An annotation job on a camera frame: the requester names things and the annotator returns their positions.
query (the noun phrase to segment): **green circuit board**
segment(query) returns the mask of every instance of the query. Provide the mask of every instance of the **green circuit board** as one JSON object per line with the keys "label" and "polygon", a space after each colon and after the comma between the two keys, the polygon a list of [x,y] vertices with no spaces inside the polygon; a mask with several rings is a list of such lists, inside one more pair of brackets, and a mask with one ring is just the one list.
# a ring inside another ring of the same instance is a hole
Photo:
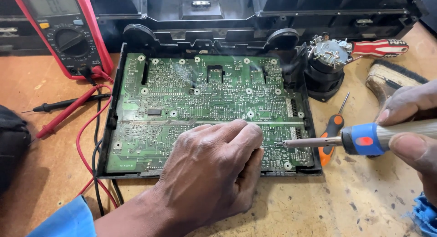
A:
{"label": "green circuit board", "polygon": [[146,59],[129,53],[116,109],[107,173],[160,175],[181,133],[237,118],[263,130],[263,171],[295,171],[296,166],[314,165],[309,148],[274,146],[282,140],[308,137],[302,96],[284,89],[276,58]]}

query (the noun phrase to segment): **multimeter button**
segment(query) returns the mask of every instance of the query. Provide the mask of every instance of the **multimeter button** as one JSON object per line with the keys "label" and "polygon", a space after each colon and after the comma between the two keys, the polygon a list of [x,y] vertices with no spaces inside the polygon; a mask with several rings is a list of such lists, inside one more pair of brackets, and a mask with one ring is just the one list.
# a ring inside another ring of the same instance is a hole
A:
{"label": "multimeter button", "polygon": [[41,27],[41,29],[46,29],[49,28],[50,25],[48,23],[39,23],[39,27]]}
{"label": "multimeter button", "polygon": [[81,19],[73,20],[73,24],[75,25],[84,25],[84,22]]}

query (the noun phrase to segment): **multimeter rotary dial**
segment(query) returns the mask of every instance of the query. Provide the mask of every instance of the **multimeter rotary dial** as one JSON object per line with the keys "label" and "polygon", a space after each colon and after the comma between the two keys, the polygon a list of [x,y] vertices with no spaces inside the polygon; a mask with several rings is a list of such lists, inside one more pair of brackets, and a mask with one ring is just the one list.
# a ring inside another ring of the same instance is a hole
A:
{"label": "multimeter rotary dial", "polygon": [[72,57],[84,56],[88,50],[88,41],[85,35],[71,28],[62,28],[55,34],[58,50]]}

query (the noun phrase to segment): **orange screwdriver handle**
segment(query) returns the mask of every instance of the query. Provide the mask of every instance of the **orange screwdriver handle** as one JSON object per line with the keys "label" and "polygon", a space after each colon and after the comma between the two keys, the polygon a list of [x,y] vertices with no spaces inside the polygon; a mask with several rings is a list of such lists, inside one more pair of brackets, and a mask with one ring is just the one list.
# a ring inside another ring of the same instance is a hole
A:
{"label": "orange screwdriver handle", "polygon": [[[328,126],[326,127],[325,132],[322,134],[322,138],[326,137],[336,137],[340,130],[344,126],[344,119],[341,116],[341,114],[334,114],[331,116],[328,122]],[[323,146],[319,147],[319,155],[320,155],[320,162],[322,163],[322,166],[325,166],[328,164],[328,162],[331,160],[331,156],[334,152],[333,146]]]}
{"label": "orange screwdriver handle", "polygon": [[402,40],[382,39],[374,42],[352,42],[351,54],[391,58],[406,53],[408,49],[408,44]]}

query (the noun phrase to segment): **soldering iron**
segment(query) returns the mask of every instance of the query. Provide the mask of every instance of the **soldering iron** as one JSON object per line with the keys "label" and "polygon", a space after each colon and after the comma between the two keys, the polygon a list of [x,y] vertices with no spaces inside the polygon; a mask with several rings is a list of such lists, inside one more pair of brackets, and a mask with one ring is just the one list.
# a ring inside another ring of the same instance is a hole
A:
{"label": "soldering iron", "polygon": [[389,141],[395,134],[412,132],[437,139],[437,119],[413,121],[393,126],[368,123],[345,127],[340,136],[293,139],[277,143],[285,148],[343,146],[350,155],[382,155],[389,151]]}

